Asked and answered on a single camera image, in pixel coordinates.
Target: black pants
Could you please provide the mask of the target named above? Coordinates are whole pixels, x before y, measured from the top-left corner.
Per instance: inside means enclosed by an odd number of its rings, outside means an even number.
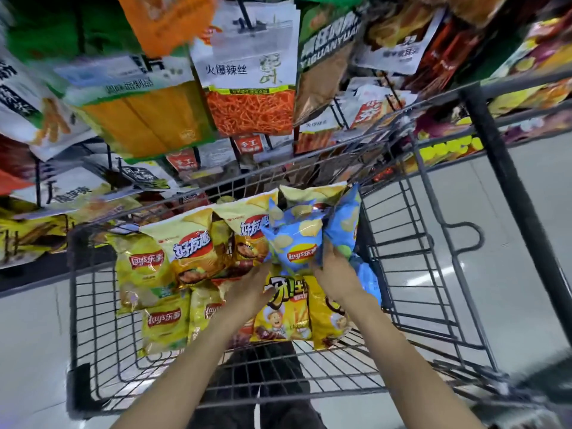
[[[258,396],[259,392],[262,400],[310,393],[310,384],[304,378],[291,342],[261,344],[235,351],[224,365],[218,367],[201,402],[244,400]],[[262,403],[260,426],[261,429],[325,429],[310,400],[288,398]],[[188,429],[207,428],[254,429],[254,405],[196,410]]]

